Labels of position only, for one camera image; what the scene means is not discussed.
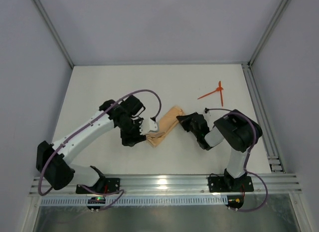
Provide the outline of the peach cloth napkin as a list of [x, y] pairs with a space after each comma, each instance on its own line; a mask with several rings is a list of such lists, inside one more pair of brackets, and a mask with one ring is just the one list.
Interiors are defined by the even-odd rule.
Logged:
[[177, 116], [184, 115], [184, 111], [179, 106], [171, 107], [159, 120], [159, 131], [147, 134], [147, 142], [153, 148], [157, 147], [178, 124]]

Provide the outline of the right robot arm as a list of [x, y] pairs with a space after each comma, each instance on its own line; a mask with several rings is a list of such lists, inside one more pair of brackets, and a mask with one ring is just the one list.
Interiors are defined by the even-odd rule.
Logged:
[[253, 186], [249, 185], [251, 178], [248, 176], [247, 164], [252, 148], [263, 135], [259, 124], [237, 109], [214, 121], [212, 128], [208, 127], [204, 115], [197, 112], [176, 118], [184, 131], [195, 136], [202, 149], [209, 151], [224, 140], [231, 147], [224, 174], [210, 175], [208, 178], [211, 192], [253, 191]]

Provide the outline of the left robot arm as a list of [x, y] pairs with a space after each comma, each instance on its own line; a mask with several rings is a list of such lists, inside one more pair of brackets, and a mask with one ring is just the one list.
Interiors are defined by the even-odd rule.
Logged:
[[94, 166], [73, 165], [77, 155], [103, 134], [120, 129], [123, 146], [132, 147], [146, 140], [142, 134], [143, 119], [139, 115], [145, 111], [143, 103], [131, 95], [120, 103], [105, 101], [96, 113], [82, 126], [64, 138], [37, 147], [36, 168], [55, 190], [70, 183], [80, 186], [81, 193], [90, 191], [98, 194], [107, 192], [108, 180]]

